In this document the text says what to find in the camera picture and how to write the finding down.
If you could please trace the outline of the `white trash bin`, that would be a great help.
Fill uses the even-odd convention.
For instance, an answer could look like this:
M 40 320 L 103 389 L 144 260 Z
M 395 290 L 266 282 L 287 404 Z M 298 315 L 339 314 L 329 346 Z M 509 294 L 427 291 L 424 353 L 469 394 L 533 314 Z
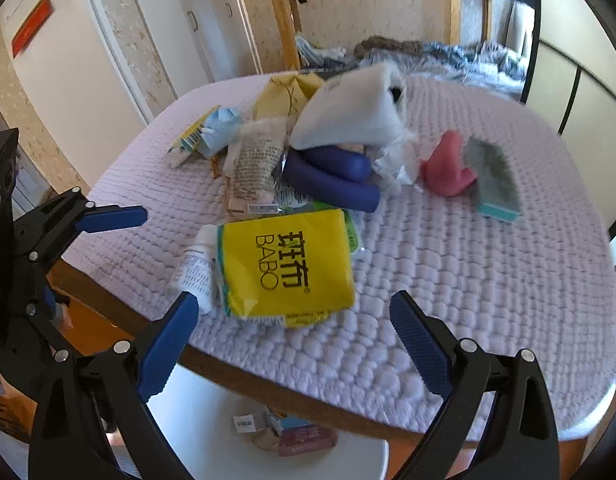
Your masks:
M 331 448 L 282 457 L 270 429 L 239 432 L 261 422 L 265 407 L 178 365 L 148 410 L 195 479 L 384 479 L 385 440 L 337 430 Z

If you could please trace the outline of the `blue medicine box smiley face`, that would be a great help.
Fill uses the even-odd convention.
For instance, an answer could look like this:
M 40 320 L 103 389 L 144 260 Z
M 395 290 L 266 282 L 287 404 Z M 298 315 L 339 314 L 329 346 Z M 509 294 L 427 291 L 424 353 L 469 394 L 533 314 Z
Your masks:
M 268 418 L 272 429 L 278 436 L 283 434 L 284 431 L 308 427 L 312 425 L 312 422 L 308 422 L 306 419 L 290 414 L 270 412 L 268 414 Z

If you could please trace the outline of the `teal grey sponge block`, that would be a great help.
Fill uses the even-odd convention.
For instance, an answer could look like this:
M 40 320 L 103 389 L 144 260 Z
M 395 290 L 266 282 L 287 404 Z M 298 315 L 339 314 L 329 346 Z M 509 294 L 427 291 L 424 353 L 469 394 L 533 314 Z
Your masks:
M 476 174 L 472 197 L 479 214 L 506 223 L 520 218 L 520 193 L 502 148 L 471 136 L 465 145 L 464 158 L 466 166 Z

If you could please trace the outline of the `yellow Babo tissue pack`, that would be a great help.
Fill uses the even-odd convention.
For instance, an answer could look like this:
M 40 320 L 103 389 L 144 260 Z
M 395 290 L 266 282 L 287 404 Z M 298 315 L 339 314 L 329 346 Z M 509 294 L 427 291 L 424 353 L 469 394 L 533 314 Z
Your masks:
M 296 328 L 355 303 L 340 209 L 225 223 L 217 239 L 220 299 L 231 318 Z

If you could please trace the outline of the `blue rumpled bedding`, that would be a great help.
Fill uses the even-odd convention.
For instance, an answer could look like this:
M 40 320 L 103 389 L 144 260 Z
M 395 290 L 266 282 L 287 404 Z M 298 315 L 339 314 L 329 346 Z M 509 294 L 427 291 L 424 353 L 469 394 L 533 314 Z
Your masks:
M 324 78 L 386 62 L 406 75 L 482 88 L 513 101 L 522 97 L 528 67 L 527 58 L 495 41 L 463 47 L 371 36 L 351 52 L 343 47 L 321 48 L 302 34 L 295 36 L 295 43 L 302 68 Z

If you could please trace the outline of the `clear snack packet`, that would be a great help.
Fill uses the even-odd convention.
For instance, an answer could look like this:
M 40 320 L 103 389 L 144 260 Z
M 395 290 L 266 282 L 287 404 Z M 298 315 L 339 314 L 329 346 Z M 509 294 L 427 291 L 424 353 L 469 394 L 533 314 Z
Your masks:
M 277 181 L 286 151 L 287 119 L 244 122 L 229 145 L 223 166 L 227 178 L 227 213 L 234 219 L 279 214 Z

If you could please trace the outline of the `yellow green packet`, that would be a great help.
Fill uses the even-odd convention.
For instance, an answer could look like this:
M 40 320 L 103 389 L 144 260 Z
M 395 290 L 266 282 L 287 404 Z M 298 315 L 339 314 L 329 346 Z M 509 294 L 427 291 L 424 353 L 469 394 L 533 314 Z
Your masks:
M 193 122 L 193 124 L 174 141 L 165 155 L 166 162 L 170 168 L 180 167 L 197 151 L 197 148 L 201 146 L 203 133 L 210 130 L 207 126 L 208 120 L 218 110 L 219 107 L 217 106 L 210 108 L 207 113 L 197 119 L 196 122 Z

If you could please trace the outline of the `pink Japanese medicine box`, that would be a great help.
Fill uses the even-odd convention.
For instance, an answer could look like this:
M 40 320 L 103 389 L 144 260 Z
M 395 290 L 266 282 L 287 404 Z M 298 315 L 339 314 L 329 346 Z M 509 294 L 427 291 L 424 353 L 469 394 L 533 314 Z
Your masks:
M 281 433 L 277 454 L 291 457 L 320 452 L 333 448 L 337 441 L 337 434 L 331 428 L 317 425 L 291 428 Z

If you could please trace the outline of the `white cloth bag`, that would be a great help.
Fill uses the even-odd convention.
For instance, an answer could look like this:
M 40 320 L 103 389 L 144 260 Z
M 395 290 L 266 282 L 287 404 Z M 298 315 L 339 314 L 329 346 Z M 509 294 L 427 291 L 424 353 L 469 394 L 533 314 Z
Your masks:
M 337 75 L 303 108 L 289 145 L 304 151 L 339 144 L 392 144 L 407 130 L 407 101 L 407 81 L 393 63 Z

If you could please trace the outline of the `black framed sliding screen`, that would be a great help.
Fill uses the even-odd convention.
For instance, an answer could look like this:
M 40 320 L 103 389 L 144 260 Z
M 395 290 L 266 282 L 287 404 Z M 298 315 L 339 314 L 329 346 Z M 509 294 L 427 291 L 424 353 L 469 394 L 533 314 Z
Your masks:
M 586 0 L 537 0 L 535 21 L 525 102 L 565 142 L 616 266 L 616 49 Z

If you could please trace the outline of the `green Doublemint gum bottle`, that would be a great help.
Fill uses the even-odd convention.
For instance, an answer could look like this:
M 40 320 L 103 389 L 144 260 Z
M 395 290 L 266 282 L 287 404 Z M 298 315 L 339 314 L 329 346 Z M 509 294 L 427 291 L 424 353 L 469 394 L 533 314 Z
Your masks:
M 318 200 L 315 200 L 310 205 L 311 211 L 334 210 L 337 206 L 328 205 Z M 341 208 L 344 214 L 346 233 L 348 238 L 348 246 L 352 258 L 360 257 L 365 251 L 363 243 L 363 222 L 359 211 Z

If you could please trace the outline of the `clear crumpled plastic wrapper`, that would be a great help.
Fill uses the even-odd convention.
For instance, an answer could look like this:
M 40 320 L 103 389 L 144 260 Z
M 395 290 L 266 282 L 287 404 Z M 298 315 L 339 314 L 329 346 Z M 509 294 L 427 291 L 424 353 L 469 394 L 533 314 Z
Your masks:
M 419 174 L 422 169 L 422 148 L 419 135 L 406 131 L 400 139 L 381 148 L 368 148 L 375 181 L 390 196 L 398 195 L 403 188 L 421 192 L 423 185 Z

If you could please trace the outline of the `dark blue foam roller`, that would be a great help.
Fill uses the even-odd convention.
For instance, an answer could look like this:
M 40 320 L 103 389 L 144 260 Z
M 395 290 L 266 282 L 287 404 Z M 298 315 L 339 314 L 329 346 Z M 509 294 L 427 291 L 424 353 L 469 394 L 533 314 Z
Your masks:
M 284 162 L 283 178 L 296 191 L 320 203 L 374 212 L 381 191 L 370 182 L 372 172 L 365 155 L 331 145 L 302 151 L 291 148 Z

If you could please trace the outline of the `white pill bottle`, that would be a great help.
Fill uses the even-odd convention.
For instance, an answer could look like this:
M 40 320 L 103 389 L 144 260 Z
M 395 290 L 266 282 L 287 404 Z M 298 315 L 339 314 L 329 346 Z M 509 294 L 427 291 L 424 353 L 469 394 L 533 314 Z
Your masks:
M 202 315 L 208 314 L 218 301 L 217 236 L 217 226 L 201 227 L 193 243 L 184 250 L 167 287 L 171 299 L 181 292 L 193 295 Z

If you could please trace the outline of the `red white wall poster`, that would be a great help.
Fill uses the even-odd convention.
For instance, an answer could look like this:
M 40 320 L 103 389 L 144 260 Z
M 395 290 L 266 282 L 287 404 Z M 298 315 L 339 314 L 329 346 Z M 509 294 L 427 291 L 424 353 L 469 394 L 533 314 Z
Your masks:
M 12 58 L 30 44 L 52 12 L 50 0 L 4 1 L 0 9 L 0 25 Z

